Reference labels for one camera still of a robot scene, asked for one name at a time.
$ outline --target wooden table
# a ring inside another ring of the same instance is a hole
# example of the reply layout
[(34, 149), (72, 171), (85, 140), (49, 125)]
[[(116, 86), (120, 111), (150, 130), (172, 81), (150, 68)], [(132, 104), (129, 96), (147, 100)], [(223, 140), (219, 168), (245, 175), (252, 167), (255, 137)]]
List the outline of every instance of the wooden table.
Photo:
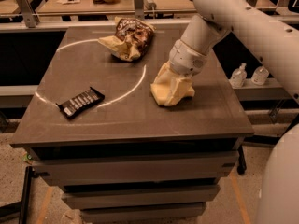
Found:
[[(114, 3), (95, 5), (93, 0), (81, 0), (79, 4), (62, 5), (58, 0), (49, 0), (41, 9), (40, 15), (55, 14), (134, 14), (134, 0), (117, 0)], [(182, 13), (195, 12), (193, 2), (189, 0), (154, 0), (157, 4), (158, 13)]]
[[(147, 54), (121, 62), (97, 42), (115, 27), (69, 28), (14, 133), (33, 168), (87, 222), (195, 217), (253, 129), (211, 52), (192, 99), (159, 107), (150, 83), (186, 23), (155, 23)], [(56, 103), (93, 86), (105, 101), (67, 120)]]
[(0, 16), (19, 13), (20, 9), (15, 0), (4, 0), (0, 2)]

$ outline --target clear bottle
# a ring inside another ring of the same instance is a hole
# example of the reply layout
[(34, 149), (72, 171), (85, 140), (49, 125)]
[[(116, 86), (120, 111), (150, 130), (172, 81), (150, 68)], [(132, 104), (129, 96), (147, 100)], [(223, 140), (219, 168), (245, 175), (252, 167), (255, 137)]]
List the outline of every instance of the clear bottle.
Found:
[(234, 88), (242, 87), (247, 76), (245, 70), (246, 64), (242, 63), (239, 68), (235, 69), (232, 73), (230, 82)]
[(265, 81), (269, 77), (269, 71), (264, 66), (259, 66), (255, 69), (251, 81), (256, 84), (262, 86)]

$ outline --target drawer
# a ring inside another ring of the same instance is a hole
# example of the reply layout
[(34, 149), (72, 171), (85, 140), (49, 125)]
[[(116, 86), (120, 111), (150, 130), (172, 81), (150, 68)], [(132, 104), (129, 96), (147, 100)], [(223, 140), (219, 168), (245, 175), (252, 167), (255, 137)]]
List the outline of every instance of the drawer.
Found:
[(186, 203), (83, 210), (81, 216), (85, 222), (101, 223), (168, 217), (197, 217), (202, 215), (205, 209), (205, 203)]
[(64, 193), (63, 201), (72, 209), (94, 209), (128, 207), (171, 203), (201, 203), (212, 201), (220, 187), (218, 185), (181, 186), (177, 182), (170, 185), (159, 183), (119, 184), (117, 189), (91, 192)]
[(237, 151), (103, 159), (35, 161), (33, 167), (50, 186), (132, 183), (227, 176)]

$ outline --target orange line on floor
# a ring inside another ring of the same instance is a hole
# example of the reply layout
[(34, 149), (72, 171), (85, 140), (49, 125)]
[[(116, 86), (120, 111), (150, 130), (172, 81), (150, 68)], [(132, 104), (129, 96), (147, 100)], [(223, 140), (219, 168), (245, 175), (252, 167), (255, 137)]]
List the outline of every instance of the orange line on floor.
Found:
[(243, 221), (244, 221), (245, 224), (250, 224), (249, 214), (247, 212), (247, 209), (246, 209), (246, 206), (245, 206), (242, 194), (241, 194), (241, 190), (240, 190), (239, 185), (237, 184), (237, 180), (235, 178), (234, 172), (231, 172), (229, 176), (230, 176), (230, 179), (231, 179), (234, 191), (235, 191), (235, 196), (236, 196), (236, 199), (237, 199), (237, 203), (240, 207), (240, 211), (241, 211)]
[(44, 223), (44, 220), (45, 220), (45, 217), (46, 217), (46, 214), (47, 214), (47, 210), (48, 210), (48, 206), (49, 206), (50, 200), (52, 198), (53, 189), (54, 189), (54, 187), (48, 187), (47, 188), (47, 192), (46, 192), (44, 201), (41, 205), (36, 224)]

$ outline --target brown snack bag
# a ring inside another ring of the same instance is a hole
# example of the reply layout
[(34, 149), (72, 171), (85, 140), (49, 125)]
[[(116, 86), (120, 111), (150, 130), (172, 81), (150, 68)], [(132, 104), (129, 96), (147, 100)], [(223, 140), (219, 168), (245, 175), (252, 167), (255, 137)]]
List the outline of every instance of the brown snack bag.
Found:
[(100, 37), (99, 43), (109, 48), (112, 55), (131, 62), (142, 57), (154, 35), (154, 27), (135, 18), (115, 18), (114, 35)]

